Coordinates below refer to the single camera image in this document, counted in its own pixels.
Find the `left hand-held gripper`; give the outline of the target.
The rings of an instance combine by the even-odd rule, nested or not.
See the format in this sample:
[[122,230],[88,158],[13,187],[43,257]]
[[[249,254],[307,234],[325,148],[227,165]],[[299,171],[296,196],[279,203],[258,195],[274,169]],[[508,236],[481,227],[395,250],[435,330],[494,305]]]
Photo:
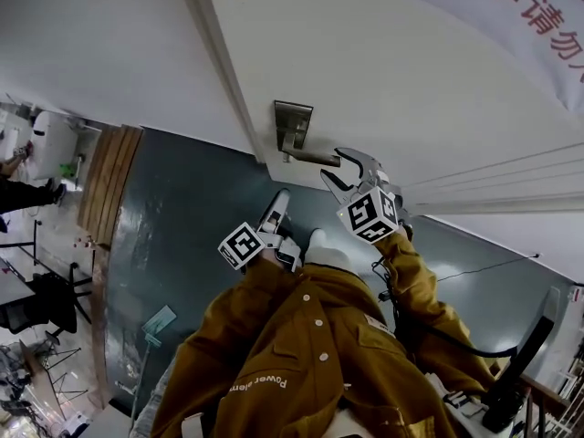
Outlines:
[[290,236],[291,222],[287,214],[290,201],[288,189],[278,191],[262,214],[258,231],[248,223],[240,224],[218,246],[227,263],[239,270],[263,250],[273,250],[276,260],[290,271],[300,263],[300,247]]

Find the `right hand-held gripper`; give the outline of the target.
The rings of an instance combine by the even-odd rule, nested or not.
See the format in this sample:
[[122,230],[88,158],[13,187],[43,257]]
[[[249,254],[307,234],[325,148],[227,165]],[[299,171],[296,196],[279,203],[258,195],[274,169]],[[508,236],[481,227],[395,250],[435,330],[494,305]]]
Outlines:
[[320,170],[320,178],[340,204],[337,215],[341,222],[371,245],[395,233],[407,216],[401,188],[390,182],[381,164],[368,154],[346,147],[334,151],[360,169],[359,180],[352,185],[334,172]]

